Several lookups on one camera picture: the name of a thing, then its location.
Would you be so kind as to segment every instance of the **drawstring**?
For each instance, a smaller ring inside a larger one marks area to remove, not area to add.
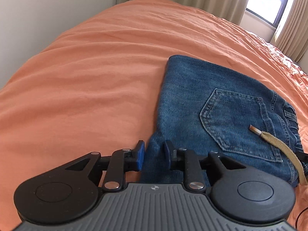
[[[263,140],[265,140],[269,144],[280,149],[286,155],[286,157],[293,163],[294,167],[297,169],[299,183],[302,185],[308,185],[301,162],[299,161],[297,156],[293,153],[293,151],[284,142],[282,142],[275,136],[271,135],[270,133],[261,131],[252,125],[250,125],[249,129],[255,134],[259,135]]]

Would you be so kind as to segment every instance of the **gray ribbed plate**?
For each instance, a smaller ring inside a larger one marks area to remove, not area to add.
[[[15,231],[291,231],[285,221],[267,227],[232,222],[203,194],[181,184],[130,183],[122,192],[106,194],[88,215],[68,224],[39,226],[23,222]]]

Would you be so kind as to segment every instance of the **orange bedsheet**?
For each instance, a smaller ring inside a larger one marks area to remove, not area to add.
[[[24,180],[91,151],[110,155],[149,139],[166,62],[175,54],[231,68],[277,91],[295,107],[308,152],[308,78],[279,50],[196,8],[129,1],[64,32],[0,91],[1,231],[20,222],[13,193]],[[308,189],[296,192],[291,224],[308,206]],[[300,230],[308,229],[307,217]]]

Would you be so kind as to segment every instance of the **back pocket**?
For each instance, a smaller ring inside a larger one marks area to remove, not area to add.
[[[279,149],[249,130],[253,125],[275,136],[261,97],[215,89],[202,108],[200,119],[223,151],[282,162]]]

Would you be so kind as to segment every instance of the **denim shorts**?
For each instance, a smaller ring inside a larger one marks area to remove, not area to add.
[[[165,140],[198,155],[222,152],[280,177],[292,186],[298,173],[278,148],[249,130],[253,125],[276,136],[293,152],[303,151],[294,108],[275,91],[231,69],[175,55],[167,63],[157,118],[144,157],[141,182],[181,183],[183,173],[169,171]],[[307,175],[308,163],[302,163]]]

